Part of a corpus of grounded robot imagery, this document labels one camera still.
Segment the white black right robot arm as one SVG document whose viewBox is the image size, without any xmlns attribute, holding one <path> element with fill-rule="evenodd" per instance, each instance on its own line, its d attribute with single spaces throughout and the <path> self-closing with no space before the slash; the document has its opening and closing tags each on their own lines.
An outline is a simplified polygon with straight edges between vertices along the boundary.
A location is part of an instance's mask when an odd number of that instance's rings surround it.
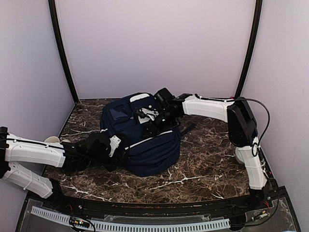
<svg viewBox="0 0 309 232">
<path fill-rule="evenodd" d="M 166 88 L 154 95 L 160 109 L 146 106 L 134 112 L 145 124 L 141 136 L 144 139 L 155 137 L 164 126 L 178 118 L 188 116 L 204 116 L 221 120 L 228 124 L 228 137 L 236 146 L 236 157 L 247 171 L 249 187 L 262 190 L 267 183 L 268 175 L 260 146 L 257 122 L 248 104 L 250 99 L 204 98 L 197 94 L 184 93 L 178 97 Z"/>
</svg>

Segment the navy blue student backpack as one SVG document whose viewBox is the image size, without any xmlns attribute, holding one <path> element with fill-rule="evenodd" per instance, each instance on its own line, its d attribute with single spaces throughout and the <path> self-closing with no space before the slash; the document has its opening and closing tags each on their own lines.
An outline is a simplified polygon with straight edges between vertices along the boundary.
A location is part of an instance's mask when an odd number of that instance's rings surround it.
<svg viewBox="0 0 309 232">
<path fill-rule="evenodd" d="M 146 106 L 160 109 L 154 95 L 135 93 L 105 105 L 100 120 L 101 131 L 106 131 L 109 135 L 126 136 L 123 145 L 126 156 L 119 166 L 139 177 L 158 174 L 175 164 L 180 157 L 181 137 L 196 126 L 193 123 L 180 131 L 178 118 L 164 126 L 156 137 L 142 139 L 145 124 L 134 111 Z"/>
</svg>

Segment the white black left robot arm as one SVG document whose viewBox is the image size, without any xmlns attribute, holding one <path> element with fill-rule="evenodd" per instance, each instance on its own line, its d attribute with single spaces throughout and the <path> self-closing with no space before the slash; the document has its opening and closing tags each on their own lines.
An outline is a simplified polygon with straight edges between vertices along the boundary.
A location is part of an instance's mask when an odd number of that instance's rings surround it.
<svg viewBox="0 0 309 232">
<path fill-rule="evenodd" d="M 90 134 L 76 143 L 52 139 L 44 142 L 18 137 L 0 129 L 0 177 L 24 190 L 31 191 L 58 211 L 68 207 L 68 199 L 62 196 L 59 183 L 35 174 L 20 162 L 45 164 L 69 172 L 83 171 L 90 164 L 113 169 L 121 164 L 126 153 L 123 151 L 126 136 L 109 135 L 106 131 Z"/>
</svg>

